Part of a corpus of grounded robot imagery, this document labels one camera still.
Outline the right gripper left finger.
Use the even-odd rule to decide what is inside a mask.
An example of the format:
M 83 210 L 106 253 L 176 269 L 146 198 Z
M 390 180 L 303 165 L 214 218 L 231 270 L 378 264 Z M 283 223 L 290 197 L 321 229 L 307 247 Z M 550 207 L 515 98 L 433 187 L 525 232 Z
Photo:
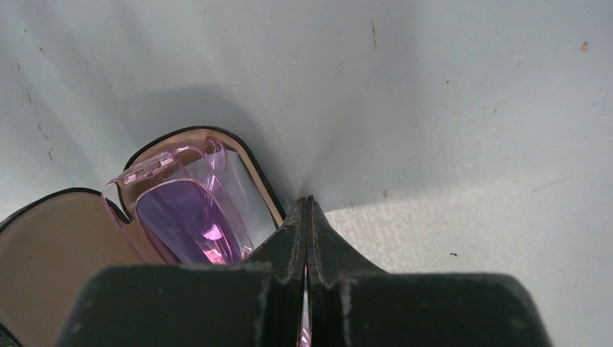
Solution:
M 298 346 L 307 201 L 243 262 L 124 265 L 82 289 L 58 346 Z

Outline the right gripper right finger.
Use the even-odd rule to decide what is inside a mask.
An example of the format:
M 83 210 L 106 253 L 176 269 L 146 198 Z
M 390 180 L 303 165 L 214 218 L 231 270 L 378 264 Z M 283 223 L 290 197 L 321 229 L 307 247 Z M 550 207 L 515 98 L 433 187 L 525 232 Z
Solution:
M 388 273 L 306 201 L 314 346 L 550 346 L 530 293 L 499 273 Z

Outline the light blue cleaning cloth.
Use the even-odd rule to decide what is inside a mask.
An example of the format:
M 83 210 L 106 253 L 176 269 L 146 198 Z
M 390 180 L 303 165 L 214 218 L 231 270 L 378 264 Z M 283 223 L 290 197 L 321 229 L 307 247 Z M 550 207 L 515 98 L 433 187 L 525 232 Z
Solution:
M 216 168 L 213 169 L 215 178 L 244 224 L 244 230 L 248 235 L 242 236 L 242 239 L 249 239 L 250 242 L 243 246 L 241 250 L 244 254 L 249 254 L 264 243 L 276 230 L 275 219 L 236 151 L 224 150 L 208 155 L 206 159 L 208 163 L 205 163 L 202 159 L 196 159 L 185 165 L 185 169 L 191 177 L 197 178 L 208 185 L 213 183 L 208 175 L 208 169 L 214 163 L 217 164 Z

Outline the pink sunglasses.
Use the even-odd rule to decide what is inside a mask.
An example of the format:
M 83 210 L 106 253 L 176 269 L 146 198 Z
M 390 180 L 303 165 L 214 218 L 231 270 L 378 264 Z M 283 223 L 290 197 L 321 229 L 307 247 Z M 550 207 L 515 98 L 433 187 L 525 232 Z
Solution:
M 124 346 L 310 346 L 306 203 L 285 212 L 249 148 L 211 129 L 136 154 L 102 193 L 144 268 Z

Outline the black glasses case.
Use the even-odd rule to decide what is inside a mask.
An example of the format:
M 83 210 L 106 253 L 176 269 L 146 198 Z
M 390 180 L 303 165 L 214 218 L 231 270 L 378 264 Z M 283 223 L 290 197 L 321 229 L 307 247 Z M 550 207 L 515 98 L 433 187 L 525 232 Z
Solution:
M 250 240 L 209 168 L 211 184 L 185 165 L 236 151 L 277 227 L 286 217 L 248 146 L 217 127 L 187 127 L 153 140 L 101 190 L 70 188 L 1 223 L 1 344 L 52 346 L 78 294 L 115 265 L 240 262 Z

